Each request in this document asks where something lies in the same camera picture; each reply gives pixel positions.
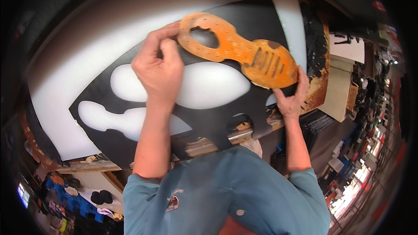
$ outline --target person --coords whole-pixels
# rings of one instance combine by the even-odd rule
[[[273,90],[286,126],[288,179],[243,146],[197,156],[169,171],[169,120],[184,68],[170,39],[178,32],[175,22],[149,33],[131,64],[148,99],[123,190],[125,234],[326,234],[330,215],[299,125],[309,88],[301,67],[294,96]]]

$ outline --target shirt logo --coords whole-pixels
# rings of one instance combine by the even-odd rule
[[[167,209],[165,210],[165,212],[170,212],[172,210],[176,210],[176,209],[179,208],[180,200],[177,196],[175,196],[175,194],[176,193],[183,193],[183,192],[184,192],[183,189],[177,189],[173,192],[171,198],[167,198],[169,203],[167,204]]]
[[[171,196],[171,199],[169,201],[169,204],[167,205],[167,209],[165,210],[165,212],[170,212],[172,210],[176,210],[179,208],[179,198],[175,195]]]

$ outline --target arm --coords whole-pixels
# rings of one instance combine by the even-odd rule
[[[147,112],[135,151],[133,174],[162,178],[169,169],[170,116],[183,79],[177,43],[178,22],[148,34],[131,67],[148,94]],[[157,58],[161,49],[164,58]]]
[[[298,88],[294,96],[285,97],[280,89],[273,89],[277,107],[283,115],[286,127],[286,164],[290,173],[293,170],[306,170],[311,167],[308,149],[299,125],[300,107],[306,100],[309,79],[299,66]]]

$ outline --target shirt button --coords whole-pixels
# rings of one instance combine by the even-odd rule
[[[238,215],[238,216],[243,216],[243,215],[244,215],[244,213],[245,213],[245,211],[244,211],[244,210],[237,210],[237,215]]]

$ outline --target left hand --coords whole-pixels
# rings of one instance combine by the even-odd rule
[[[184,64],[177,43],[170,39],[179,33],[174,22],[148,34],[131,67],[148,94],[148,106],[173,109],[183,80]],[[161,49],[163,59],[157,58]]]

